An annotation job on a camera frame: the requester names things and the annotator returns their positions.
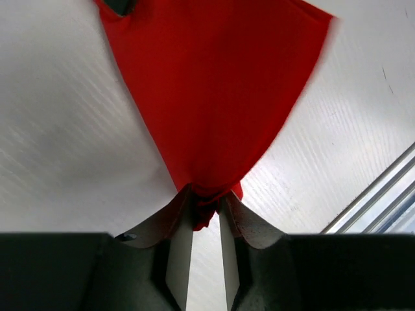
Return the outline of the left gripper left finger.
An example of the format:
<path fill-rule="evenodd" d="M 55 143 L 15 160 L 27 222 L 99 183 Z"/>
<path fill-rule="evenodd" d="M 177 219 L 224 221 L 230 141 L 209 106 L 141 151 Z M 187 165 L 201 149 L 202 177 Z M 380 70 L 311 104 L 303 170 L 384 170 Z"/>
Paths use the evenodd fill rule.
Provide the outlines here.
<path fill-rule="evenodd" d="M 185 310 L 193 242 L 190 184 L 158 212 L 115 239 L 140 252 L 151 252 L 149 283 L 172 310 Z"/>

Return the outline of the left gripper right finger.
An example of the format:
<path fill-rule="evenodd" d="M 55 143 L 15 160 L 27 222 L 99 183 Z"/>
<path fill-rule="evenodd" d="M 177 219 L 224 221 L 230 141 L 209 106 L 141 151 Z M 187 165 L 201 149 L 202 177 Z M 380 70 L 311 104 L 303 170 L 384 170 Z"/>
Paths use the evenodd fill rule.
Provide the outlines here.
<path fill-rule="evenodd" d="M 240 310 L 250 290 L 262 291 L 269 282 L 272 259 L 267 251 L 284 232 L 247 208 L 234 192 L 219 200 L 219 218 L 227 308 Z"/>

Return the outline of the red paper napkin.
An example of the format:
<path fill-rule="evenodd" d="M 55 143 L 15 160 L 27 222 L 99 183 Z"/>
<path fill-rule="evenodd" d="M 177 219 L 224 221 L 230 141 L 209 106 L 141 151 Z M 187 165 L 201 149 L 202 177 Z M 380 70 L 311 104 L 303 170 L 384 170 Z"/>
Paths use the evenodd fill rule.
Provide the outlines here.
<path fill-rule="evenodd" d="M 199 201 L 243 195 L 305 89 L 335 17 L 306 1 L 137 1 L 118 16 L 96 3 L 121 76 L 177 189 Z"/>

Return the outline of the green handled spoon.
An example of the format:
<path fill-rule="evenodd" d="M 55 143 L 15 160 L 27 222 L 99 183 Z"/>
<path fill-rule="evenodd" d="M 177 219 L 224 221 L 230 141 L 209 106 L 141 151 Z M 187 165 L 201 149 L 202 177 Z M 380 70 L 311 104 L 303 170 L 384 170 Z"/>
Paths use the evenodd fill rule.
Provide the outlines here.
<path fill-rule="evenodd" d="M 137 4 L 137 0 L 103 0 L 114 13 L 118 16 L 127 16 Z"/>

